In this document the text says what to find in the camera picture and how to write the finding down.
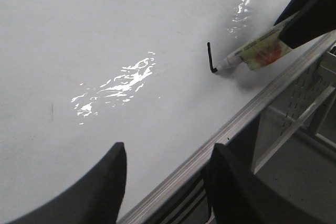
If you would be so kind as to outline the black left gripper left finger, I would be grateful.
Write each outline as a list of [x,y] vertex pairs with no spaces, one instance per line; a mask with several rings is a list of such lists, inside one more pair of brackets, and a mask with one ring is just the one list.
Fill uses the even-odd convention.
[[127,181],[124,143],[115,143],[75,184],[12,223],[116,223]]

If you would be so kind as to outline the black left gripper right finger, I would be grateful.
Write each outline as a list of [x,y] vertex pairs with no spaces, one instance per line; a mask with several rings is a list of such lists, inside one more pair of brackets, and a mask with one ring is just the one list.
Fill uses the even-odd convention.
[[256,174],[215,144],[206,189],[217,223],[335,223],[335,165],[289,145]]

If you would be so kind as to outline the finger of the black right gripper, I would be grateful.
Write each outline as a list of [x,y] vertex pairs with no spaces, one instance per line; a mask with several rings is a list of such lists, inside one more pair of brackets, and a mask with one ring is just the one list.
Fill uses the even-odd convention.
[[295,49],[335,30],[335,0],[291,0],[275,24],[293,16],[279,39]]

